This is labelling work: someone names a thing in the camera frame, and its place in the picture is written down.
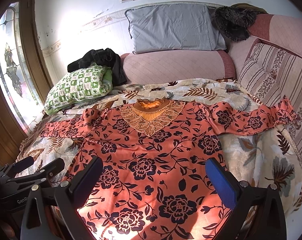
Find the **grey pillow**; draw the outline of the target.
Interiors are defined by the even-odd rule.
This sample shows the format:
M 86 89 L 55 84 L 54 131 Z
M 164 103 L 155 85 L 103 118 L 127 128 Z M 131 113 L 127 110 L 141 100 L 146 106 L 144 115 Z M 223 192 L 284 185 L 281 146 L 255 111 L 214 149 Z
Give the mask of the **grey pillow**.
M 150 5 L 125 11 L 137 54 L 163 50 L 225 50 L 205 4 Z

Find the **green white patterned pillow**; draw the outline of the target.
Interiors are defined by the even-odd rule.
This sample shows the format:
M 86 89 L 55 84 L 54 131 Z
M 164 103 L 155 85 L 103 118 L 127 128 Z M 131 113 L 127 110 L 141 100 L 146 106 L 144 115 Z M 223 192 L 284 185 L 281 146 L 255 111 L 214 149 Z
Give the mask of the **green white patterned pillow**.
M 113 89 L 112 70 L 92 63 L 66 74 L 49 91 L 44 111 L 52 115 L 74 104 L 106 96 Z

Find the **pink quilted bolster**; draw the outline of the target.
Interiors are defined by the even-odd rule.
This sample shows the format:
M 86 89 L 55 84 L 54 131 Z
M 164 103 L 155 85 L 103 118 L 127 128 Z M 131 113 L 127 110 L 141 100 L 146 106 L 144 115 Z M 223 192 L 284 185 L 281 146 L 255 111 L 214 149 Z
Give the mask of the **pink quilted bolster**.
M 223 50 L 166 50 L 123 54 L 120 58 L 128 83 L 147 85 L 193 78 L 236 78 L 235 65 Z

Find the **orange floral garment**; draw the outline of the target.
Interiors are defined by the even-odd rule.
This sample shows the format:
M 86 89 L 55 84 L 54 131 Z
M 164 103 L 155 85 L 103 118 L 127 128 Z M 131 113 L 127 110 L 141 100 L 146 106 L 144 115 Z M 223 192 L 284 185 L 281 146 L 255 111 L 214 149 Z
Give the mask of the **orange floral garment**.
M 46 124 L 43 137 L 79 138 L 65 174 L 71 180 L 93 157 L 103 171 L 78 209 L 95 239 L 212 239 L 230 214 L 205 164 L 223 162 L 219 135 L 256 135 L 295 120 L 289 100 L 251 112 L 227 102 L 138 101 Z

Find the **pink quilted headboard cushion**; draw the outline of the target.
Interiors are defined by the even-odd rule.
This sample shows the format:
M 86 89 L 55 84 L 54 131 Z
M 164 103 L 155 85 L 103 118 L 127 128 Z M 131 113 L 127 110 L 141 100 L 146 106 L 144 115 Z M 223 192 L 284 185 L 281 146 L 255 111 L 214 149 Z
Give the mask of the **pink quilted headboard cushion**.
M 255 23 L 249 27 L 249 38 L 231 42 L 231 57 L 239 76 L 252 48 L 258 42 L 284 49 L 302 58 L 302 19 L 283 15 L 259 14 Z

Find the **striped floral cushion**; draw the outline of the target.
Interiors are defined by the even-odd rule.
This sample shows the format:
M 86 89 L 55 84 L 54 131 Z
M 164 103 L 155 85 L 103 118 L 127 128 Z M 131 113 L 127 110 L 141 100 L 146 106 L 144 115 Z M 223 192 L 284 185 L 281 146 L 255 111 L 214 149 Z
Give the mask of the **striped floral cushion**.
M 268 106 L 286 96 L 297 119 L 287 126 L 302 158 L 302 58 L 263 43 L 253 46 L 238 81 Z

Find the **black garment on pillow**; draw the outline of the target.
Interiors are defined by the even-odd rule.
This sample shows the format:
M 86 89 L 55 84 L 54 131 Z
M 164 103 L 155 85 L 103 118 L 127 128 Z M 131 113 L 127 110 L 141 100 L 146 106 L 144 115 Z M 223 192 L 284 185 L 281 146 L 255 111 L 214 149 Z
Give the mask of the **black garment on pillow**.
M 127 83 L 121 58 L 110 48 L 88 51 L 82 58 L 70 63 L 67 66 L 67 72 L 71 73 L 78 69 L 88 68 L 91 63 L 112 70 L 112 84 L 114 87 Z

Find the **stained glass window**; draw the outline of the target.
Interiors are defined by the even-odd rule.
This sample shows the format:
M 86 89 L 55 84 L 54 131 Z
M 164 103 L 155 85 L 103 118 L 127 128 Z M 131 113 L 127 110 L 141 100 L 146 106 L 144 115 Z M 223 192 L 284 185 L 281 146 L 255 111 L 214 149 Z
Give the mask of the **stained glass window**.
M 18 2 L 11 3 L 0 18 L 0 87 L 18 124 L 29 135 L 42 118 L 43 104 L 22 49 Z

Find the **dark furry garment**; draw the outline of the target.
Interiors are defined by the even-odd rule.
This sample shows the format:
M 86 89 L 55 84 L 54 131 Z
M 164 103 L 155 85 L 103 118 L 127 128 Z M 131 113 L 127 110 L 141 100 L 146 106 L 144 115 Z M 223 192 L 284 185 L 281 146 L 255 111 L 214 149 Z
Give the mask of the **dark furry garment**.
M 248 28 L 255 23 L 259 14 L 267 12 L 248 3 L 237 3 L 216 8 L 213 21 L 226 38 L 232 42 L 240 42 L 249 38 Z

